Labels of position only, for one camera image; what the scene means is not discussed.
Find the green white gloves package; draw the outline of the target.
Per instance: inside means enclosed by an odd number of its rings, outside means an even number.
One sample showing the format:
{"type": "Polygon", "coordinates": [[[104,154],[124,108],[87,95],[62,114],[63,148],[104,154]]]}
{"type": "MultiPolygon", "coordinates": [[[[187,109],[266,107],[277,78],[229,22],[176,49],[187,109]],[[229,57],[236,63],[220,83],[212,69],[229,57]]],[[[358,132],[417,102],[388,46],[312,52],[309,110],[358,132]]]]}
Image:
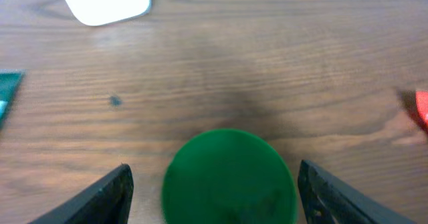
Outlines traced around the green white gloves package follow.
{"type": "Polygon", "coordinates": [[[22,70],[1,70],[1,127],[7,118],[24,75],[25,72],[22,70]]]}

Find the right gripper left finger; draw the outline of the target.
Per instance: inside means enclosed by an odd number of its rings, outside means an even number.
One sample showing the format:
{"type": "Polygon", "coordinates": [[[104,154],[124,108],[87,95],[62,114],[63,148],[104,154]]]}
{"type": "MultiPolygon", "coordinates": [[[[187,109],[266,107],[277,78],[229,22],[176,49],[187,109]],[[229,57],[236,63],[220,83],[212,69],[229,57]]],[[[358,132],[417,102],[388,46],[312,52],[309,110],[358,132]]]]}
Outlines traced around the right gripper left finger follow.
{"type": "Polygon", "coordinates": [[[122,164],[33,223],[128,223],[134,190],[132,171],[122,164]]]}

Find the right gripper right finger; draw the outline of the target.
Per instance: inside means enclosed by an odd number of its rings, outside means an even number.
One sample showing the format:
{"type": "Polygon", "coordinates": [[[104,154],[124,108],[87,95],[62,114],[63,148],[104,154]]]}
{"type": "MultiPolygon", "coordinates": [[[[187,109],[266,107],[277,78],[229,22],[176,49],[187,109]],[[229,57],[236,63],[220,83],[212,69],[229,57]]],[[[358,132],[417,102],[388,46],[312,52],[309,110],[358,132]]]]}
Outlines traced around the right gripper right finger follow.
{"type": "Polygon", "coordinates": [[[306,221],[310,224],[413,222],[365,196],[309,160],[302,160],[300,163],[298,189],[306,221]]]}

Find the green lid glass jar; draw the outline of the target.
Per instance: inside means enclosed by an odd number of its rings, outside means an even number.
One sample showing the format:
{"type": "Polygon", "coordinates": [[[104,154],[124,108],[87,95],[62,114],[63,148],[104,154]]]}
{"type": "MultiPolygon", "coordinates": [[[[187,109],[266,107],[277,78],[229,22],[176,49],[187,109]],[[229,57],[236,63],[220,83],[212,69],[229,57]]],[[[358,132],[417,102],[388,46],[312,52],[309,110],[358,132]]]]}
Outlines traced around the green lid glass jar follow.
{"type": "Polygon", "coordinates": [[[296,186],[283,158],[236,129],[210,130],[183,145],[166,170],[161,203],[168,224],[298,220],[296,186]]]}

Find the orange red snack bag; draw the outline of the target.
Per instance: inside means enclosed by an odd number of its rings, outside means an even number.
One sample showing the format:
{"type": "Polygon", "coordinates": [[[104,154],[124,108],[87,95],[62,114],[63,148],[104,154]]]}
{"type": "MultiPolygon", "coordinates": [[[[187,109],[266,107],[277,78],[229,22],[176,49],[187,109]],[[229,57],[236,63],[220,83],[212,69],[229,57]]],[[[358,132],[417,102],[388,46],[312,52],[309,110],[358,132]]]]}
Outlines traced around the orange red snack bag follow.
{"type": "Polygon", "coordinates": [[[428,124],[428,92],[418,90],[415,92],[415,100],[419,116],[425,123],[428,124]]]}

